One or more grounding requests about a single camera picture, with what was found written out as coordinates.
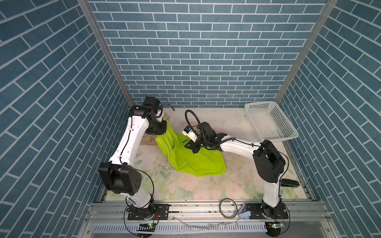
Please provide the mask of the lime green shorts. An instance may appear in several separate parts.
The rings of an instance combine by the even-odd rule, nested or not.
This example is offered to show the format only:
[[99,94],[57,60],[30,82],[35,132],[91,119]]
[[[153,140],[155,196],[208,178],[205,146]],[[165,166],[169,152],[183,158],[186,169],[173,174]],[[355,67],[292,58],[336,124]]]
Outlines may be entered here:
[[226,173],[225,161],[220,151],[202,148],[194,154],[185,147],[189,140],[185,135],[175,132],[169,123],[165,134],[155,136],[158,148],[176,171],[197,177]]

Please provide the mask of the white plastic basket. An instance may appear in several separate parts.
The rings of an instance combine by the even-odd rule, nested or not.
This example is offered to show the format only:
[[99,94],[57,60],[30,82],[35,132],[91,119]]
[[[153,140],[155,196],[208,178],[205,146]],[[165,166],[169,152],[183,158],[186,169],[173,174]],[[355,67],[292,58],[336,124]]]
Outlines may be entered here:
[[247,103],[245,110],[260,142],[283,142],[299,137],[296,128],[276,102]]

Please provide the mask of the beige shorts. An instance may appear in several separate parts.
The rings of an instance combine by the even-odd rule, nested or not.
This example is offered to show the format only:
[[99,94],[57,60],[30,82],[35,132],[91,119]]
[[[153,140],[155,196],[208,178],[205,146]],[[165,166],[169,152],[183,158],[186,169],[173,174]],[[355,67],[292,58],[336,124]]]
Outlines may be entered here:
[[148,146],[155,146],[157,145],[157,142],[155,140],[156,136],[155,135],[149,135],[149,134],[144,134],[143,138],[141,140],[141,145],[148,145]]

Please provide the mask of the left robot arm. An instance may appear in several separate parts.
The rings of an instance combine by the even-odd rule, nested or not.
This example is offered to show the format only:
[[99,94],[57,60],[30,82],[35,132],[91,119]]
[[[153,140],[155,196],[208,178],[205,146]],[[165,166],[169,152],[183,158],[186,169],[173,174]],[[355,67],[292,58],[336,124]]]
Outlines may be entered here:
[[106,189],[124,195],[136,208],[148,208],[153,203],[153,194],[141,187],[142,172],[136,169],[138,148],[145,134],[163,135],[166,131],[167,122],[163,120],[163,106],[159,99],[147,96],[142,105],[133,105],[116,151],[98,168]]

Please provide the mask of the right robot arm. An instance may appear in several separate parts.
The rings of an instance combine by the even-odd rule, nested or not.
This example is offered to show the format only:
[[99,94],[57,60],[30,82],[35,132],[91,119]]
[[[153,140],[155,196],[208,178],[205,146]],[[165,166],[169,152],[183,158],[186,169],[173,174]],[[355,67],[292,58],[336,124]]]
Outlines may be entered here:
[[206,122],[196,126],[196,129],[187,126],[182,134],[190,139],[185,147],[194,154],[205,148],[253,159],[259,176],[264,180],[263,206],[276,208],[279,205],[280,180],[286,161],[271,141],[257,143],[239,140],[225,133],[216,133]]

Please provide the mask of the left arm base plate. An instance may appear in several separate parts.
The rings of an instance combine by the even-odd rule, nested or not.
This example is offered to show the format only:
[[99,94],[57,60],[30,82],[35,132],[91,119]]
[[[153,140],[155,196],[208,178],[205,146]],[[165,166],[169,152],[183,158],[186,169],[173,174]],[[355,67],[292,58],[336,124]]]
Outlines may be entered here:
[[150,204],[147,208],[136,208],[132,206],[128,209],[127,219],[129,221],[142,221],[142,220],[168,220],[169,204]]

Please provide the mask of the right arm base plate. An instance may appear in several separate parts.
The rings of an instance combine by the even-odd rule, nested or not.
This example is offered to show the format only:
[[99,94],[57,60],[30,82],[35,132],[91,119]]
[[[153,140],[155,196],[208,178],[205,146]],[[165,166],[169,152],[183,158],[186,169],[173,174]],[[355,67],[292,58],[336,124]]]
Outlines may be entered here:
[[289,212],[286,206],[280,202],[275,208],[266,203],[247,203],[245,205],[247,211],[250,211],[250,220],[258,219],[281,219],[289,218]]

